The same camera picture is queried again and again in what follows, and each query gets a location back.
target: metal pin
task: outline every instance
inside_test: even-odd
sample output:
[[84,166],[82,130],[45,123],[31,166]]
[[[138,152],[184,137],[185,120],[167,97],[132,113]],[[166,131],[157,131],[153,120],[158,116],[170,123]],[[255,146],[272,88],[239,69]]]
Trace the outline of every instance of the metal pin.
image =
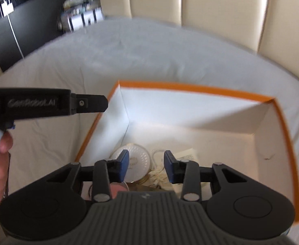
[[199,200],[199,195],[196,193],[186,193],[183,198],[189,202],[195,202]]
[[94,200],[97,201],[98,203],[107,202],[107,201],[109,201],[109,199],[110,199],[110,196],[108,196],[105,193],[99,193],[94,196]]

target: white bedsheet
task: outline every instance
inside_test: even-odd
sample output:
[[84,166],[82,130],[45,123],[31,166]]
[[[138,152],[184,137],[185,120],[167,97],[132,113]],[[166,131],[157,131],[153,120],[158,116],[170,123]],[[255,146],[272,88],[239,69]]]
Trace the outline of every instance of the white bedsheet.
[[[299,166],[299,80],[204,33],[142,19],[112,19],[67,34],[0,77],[0,87],[70,88],[107,95],[118,79],[176,81],[278,98]],[[12,130],[10,191],[74,160],[95,114],[29,120]],[[289,236],[299,244],[299,225]]]

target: round black pad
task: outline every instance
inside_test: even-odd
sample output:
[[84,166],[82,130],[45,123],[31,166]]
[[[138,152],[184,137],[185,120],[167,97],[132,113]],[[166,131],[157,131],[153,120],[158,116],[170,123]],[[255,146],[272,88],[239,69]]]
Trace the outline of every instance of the round black pad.
[[63,183],[35,182],[0,205],[0,224],[15,238],[41,241],[61,236],[79,225],[85,201]]
[[272,205],[262,197],[245,196],[235,201],[234,209],[244,217],[262,218],[271,212]]
[[294,220],[292,203],[256,181],[225,185],[208,200],[207,214],[227,233],[256,240],[281,235]]

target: beige padded headboard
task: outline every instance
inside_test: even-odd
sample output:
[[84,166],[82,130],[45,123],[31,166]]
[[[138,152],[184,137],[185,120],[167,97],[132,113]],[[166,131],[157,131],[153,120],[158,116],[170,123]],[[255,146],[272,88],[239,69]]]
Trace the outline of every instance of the beige padded headboard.
[[299,77],[299,0],[101,0],[107,16],[146,17],[212,32]]

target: cardboard box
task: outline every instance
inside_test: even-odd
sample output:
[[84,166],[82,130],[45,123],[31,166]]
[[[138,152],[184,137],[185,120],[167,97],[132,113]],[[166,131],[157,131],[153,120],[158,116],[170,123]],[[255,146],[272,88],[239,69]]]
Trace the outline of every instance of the cardboard box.
[[168,82],[119,81],[76,160],[107,159],[127,143],[149,153],[194,148],[199,164],[222,162],[289,198],[299,222],[299,178],[286,122],[272,97]]

